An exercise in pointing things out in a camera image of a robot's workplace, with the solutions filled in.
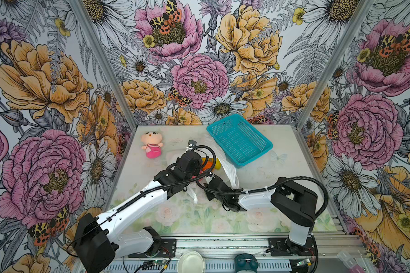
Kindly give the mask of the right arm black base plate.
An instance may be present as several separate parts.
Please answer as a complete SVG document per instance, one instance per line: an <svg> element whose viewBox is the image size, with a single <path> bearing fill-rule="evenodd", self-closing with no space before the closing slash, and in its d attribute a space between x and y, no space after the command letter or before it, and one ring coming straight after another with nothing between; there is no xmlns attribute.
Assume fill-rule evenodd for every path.
<svg viewBox="0 0 410 273"><path fill-rule="evenodd" d="M314 257L317 248L311 238L306 240L304 246L291 242L285 237L274 237L268 239L266 253L273 257Z"/></svg>

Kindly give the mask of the orange fruit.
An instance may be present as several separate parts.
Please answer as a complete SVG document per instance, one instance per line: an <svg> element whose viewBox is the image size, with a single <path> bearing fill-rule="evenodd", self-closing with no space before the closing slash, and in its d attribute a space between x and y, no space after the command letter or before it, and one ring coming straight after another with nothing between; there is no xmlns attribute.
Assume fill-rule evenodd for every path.
<svg viewBox="0 0 410 273"><path fill-rule="evenodd" d="M202 165L201 165L202 168L201 168L201 170L206 171L213 164L214 164L214 159L213 158L202 158Z"/></svg>

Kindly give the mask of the teal plastic mesh basket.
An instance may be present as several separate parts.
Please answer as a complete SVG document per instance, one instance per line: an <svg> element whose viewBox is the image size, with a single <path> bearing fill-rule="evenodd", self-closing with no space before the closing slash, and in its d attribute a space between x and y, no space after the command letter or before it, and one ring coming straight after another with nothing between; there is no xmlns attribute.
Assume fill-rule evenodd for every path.
<svg viewBox="0 0 410 273"><path fill-rule="evenodd" d="M208 125L207 132L236 168L252 163L273 148L269 139L238 114Z"/></svg>

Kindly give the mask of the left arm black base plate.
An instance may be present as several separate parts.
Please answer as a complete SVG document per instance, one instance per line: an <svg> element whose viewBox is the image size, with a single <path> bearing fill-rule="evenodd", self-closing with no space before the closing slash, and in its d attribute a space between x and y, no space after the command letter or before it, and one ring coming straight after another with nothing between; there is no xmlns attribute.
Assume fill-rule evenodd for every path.
<svg viewBox="0 0 410 273"><path fill-rule="evenodd" d="M133 243L143 248L143 251L134 250L127 255L128 258L174 258L177 249L177 240L175 238L162 238L158 232L151 226L144 227L137 233Z"/></svg>

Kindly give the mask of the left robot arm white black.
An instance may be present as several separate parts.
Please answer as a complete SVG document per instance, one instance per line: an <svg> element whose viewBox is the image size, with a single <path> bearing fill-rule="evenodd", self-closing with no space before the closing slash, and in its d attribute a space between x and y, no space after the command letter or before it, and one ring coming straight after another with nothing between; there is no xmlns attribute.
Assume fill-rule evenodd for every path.
<svg viewBox="0 0 410 273"><path fill-rule="evenodd" d="M71 246L86 271L99 273L114 259L130 254L157 255L162 239L152 227L144 227L131 238L123 238L122 233L148 211L182 192L199 176L202 164L198 153L186 151L121 205L97 216L82 217Z"/></svg>

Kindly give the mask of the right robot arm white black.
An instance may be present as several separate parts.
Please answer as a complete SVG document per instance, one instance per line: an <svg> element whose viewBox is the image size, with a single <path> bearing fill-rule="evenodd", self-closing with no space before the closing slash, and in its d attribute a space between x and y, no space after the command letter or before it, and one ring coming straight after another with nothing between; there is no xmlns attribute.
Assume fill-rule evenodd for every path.
<svg viewBox="0 0 410 273"><path fill-rule="evenodd" d="M309 188L297 183L298 180L311 182L323 192L323 204L316 210L318 195ZM291 178L280 177L274 185L256 190L233 189L218 176L199 188L207 198L219 201L223 208L232 212L247 212L254 209L273 207L290 220L290 231L286 239L270 245L270 251L278 251L288 256L302 256L310 251L306 246L314 228L315 220L328 204L328 193L316 179L307 176Z"/></svg>

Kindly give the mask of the white translucent plastic bag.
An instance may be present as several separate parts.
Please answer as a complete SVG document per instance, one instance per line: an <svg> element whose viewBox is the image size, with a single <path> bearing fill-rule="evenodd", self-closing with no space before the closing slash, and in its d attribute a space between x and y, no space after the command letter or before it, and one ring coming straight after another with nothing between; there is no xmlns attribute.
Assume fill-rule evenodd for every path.
<svg viewBox="0 0 410 273"><path fill-rule="evenodd" d="M199 144L206 145L214 150L218 161L221 164L220 168L215 167L217 170L224 171L226 178L229 180L232 188L240 188L240 182L236 174L236 167L226 159L223 149L214 141L211 136L204 136L199 140ZM165 154L167 164L174 163L176 158L180 157L186 148L183 149L169 149Z"/></svg>

